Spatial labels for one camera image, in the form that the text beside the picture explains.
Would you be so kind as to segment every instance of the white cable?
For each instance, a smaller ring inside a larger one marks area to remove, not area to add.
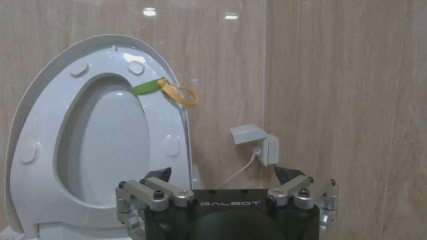
[[[260,154],[261,154],[261,149],[260,149],[258,147],[253,148],[253,150],[252,150],[252,156],[250,156],[250,159],[249,159],[248,163],[244,165],[244,167],[242,167],[233,175],[230,175],[229,178],[226,178],[225,181],[222,181],[222,182],[220,183],[220,185],[217,186],[217,189],[221,189],[222,186],[230,181],[230,179],[233,179],[234,176],[237,176],[238,173],[241,173],[242,170],[248,168],[248,166],[250,165],[250,163],[253,163],[253,161],[254,161],[254,157],[258,156]]]

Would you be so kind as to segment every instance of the toilet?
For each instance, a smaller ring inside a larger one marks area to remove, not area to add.
[[[172,168],[169,182],[197,188],[186,111],[160,91],[132,87],[177,78],[140,40],[101,35],[44,67],[20,101],[9,134],[5,210],[22,239],[128,240],[114,187]]]

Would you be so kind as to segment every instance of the green tag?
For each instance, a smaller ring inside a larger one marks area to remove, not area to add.
[[[133,95],[137,96],[137,95],[149,94],[154,91],[158,91],[161,89],[161,87],[158,86],[157,81],[161,79],[164,79],[164,77],[161,77],[156,80],[148,81],[148,82],[137,85],[136,87],[133,87],[133,89],[132,89]]]

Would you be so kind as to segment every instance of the beige tiled wall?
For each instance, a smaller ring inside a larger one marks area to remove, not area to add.
[[[146,7],[156,8],[154,17],[142,15]],[[226,13],[238,18],[224,19]],[[180,83],[200,95],[200,105],[188,111],[192,159],[206,186],[216,186],[250,154],[234,148],[228,129],[264,124],[264,25],[262,0],[0,1],[0,172],[18,100],[42,66],[74,42],[124,34],[156,48]],[[261,182],[262,170],[253,164],[226,187],[253,188]]]
[[[265,128],[340,185],[333,240],[427,236],[427,2],[268,0]]]

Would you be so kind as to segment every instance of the tag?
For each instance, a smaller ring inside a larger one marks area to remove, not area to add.
[[[173,87],[182,90],[182,92],[186,92],[188,95],[192,97],[192,101],[185,100]],[[133,87],[132,92],[136,96],[152,93],[158,90],[161,90],[185,108],[192,108],[198,103],[198,96],[194,93],[194,91],[186,87],[181,87],[169,83],[165,77],[161,77],[160,79],[152,80],[137,85],[136,87]]]

